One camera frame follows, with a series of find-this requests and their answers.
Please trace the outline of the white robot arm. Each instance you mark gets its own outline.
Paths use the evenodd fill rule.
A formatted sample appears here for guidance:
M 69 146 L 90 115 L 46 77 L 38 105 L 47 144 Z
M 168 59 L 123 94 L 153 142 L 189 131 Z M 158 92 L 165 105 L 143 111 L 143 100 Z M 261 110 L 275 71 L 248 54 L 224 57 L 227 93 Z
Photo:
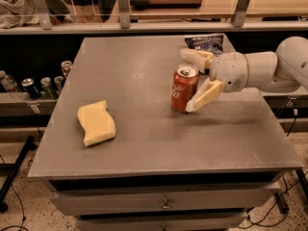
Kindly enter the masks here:
M 188 113 L 213 102 L 222 92 L 244 88 L 264 92 L 292 92 L 300 87 L 308 90 L 307 38 L 286 38 L 275 52 L 231 52 L 214 56 L 205 51 L 182 49 L 180 54 L 200 72 L 209 70 L 208 78 L 186 105 Z

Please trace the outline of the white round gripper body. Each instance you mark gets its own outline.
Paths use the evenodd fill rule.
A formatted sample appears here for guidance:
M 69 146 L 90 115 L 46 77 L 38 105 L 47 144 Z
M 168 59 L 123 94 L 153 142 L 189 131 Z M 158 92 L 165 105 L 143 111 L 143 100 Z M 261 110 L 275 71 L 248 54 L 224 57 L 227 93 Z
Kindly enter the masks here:
M 248 63 L 242 53 L 223 53 L 210 63 L 209 77 L 224 84 L 224 92 L 241 91 L 248 80 Z

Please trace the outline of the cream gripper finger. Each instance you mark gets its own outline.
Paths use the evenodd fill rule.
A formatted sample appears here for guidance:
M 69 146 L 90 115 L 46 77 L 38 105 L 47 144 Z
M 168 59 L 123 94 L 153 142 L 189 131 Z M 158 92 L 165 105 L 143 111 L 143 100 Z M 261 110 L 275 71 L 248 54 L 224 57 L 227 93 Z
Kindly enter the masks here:
M 210 62 L 215 58 L 211 52 L 189 48 L 182 49 L 180 56 L 186 62 L 193 64 L 201 73 L 210 68 Z
M 206 104 L 215 101 L 224 91 L 224 83 L 220 80 L 211 81 L 207 78 L 196 94 L 186 105 L 186 112 L 191 113 L 199 110 Z

